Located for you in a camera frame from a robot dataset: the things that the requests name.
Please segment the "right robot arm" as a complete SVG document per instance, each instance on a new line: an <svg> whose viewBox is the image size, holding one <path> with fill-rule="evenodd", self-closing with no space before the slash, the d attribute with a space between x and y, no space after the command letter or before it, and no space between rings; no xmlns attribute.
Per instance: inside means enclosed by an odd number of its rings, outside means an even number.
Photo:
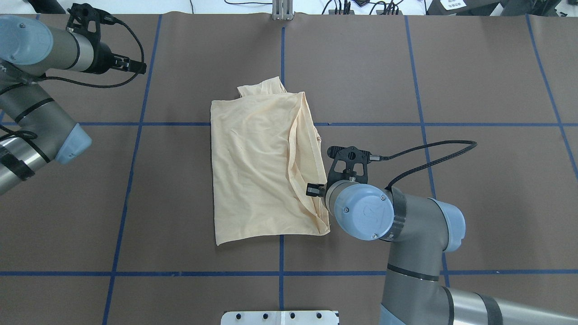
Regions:
<svg viewBox="0 0 578 325"><path fill-rule="evenodd" d="M465 147L401 173L384 189L368 183L368 164L445 144ZM355 146L331 146L327 155L333 163L326 183L309 183L306 194L321 198L330 215L352 237L390 243L381 325L575 325L576 316L440 284L443 254L456 251L465 238L464 215L446 202L405 194L396 183L475 146L471 140L445 140L392 156Z"/></svg>

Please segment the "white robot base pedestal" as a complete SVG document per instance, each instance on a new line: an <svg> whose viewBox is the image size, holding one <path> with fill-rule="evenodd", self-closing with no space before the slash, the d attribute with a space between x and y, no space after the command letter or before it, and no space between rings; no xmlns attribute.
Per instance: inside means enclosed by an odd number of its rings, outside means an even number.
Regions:
<svg viewBox="0 0 578 325"><path fill-rule="evenodd" d="M221 325L339 325L338 311L233 311L221 317Z"/></svg>

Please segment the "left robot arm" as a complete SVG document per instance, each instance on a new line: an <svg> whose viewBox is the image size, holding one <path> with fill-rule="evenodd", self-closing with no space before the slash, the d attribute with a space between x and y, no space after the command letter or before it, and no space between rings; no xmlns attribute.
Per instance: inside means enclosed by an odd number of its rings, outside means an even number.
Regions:
<svg viewBox="0 0 578 325"><path fill-rule="evenodd" d="M1 110L18 126L1 127L0 191L7 193L52 161L68 164L91 146L92 138L74 121L41 82L58 80L88 87L88 83L48 70L103 74L108 70L145 74L143 46L124 21L90 4L74 3L64 29L39 20L1 16ZM103 25L121 25L136 41L140 60L113 53L101 39Z"/></svg>

